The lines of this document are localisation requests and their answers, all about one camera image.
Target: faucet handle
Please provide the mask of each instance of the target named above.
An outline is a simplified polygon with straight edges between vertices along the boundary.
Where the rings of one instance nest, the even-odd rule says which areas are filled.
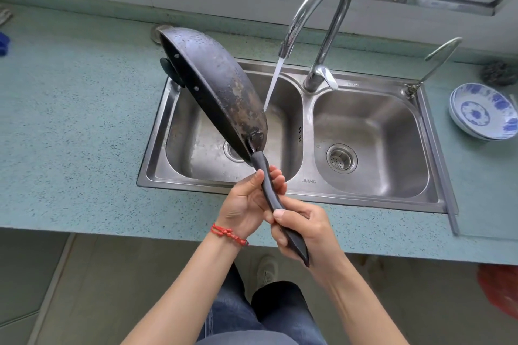
[[[335,77],[333,77],[333,74],[331,74],[331,71],[326,66],[324,66],[323,64],[317,65],[315,67],[314,73],[315,75],[324,78],[331,90],[338,89],[338,84],[336,83]]]

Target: water stream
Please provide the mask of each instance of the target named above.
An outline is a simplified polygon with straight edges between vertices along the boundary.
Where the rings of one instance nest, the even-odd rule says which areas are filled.
[[[264,112],[266,112],[266,108],[268,108],[268,104],[270,102],[271,94],[274,92],[275,83],[277,82],[277,78],[279,77],[279,73],[281,72],[282,64],[284,63],[283,58],[279,58],[277,62],[277,66],[275,66],[274,76],[271,78],[270,88],[268,89],[268,94],[266,95],[266,100],[264,101]]]

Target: forearm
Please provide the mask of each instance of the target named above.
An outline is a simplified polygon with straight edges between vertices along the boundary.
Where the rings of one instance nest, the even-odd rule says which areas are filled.
[[[209,233],[178,278],[123,341],[123,345],[192,345],[239,246]]]
[[[325,286],[353,345],[408,345],[369,285],[344,256]]]

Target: sink drain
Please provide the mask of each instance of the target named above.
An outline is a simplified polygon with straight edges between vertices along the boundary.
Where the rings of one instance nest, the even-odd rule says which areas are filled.
[[[358,165],[358,157],[347,145],[335,144],[327,149],[327,163],[338,173],[351,173]]]
[[[223,152],[227,156],[227,158],[234,162],[244,162],[244,160],[239,156],[239,154],[229,145],[227,141],[223,145]]]

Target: wok handle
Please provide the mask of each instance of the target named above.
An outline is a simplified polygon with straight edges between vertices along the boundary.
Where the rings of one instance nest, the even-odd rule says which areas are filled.
[[[284,206],[282,206],[282,203],[274,190],[274,183],[271,179],[269,171],[270,165],[268,164],[268,160],[264,156],[263,152],[256,151],[250,156],[250,160],[256,170],[262,169],[264,172],[265,177],[262,186],[263,193],[271,211],[274,211],[275,209],[286,209]],[[306,242],[304,242],[301,234],[283,226],[281,226],[281,230],[284,233],[284,236],[286,236],[288,239],[288,247],[291,248],[299,257],[301,257],[304,264],[309,267],[308,247],[306,246]]]

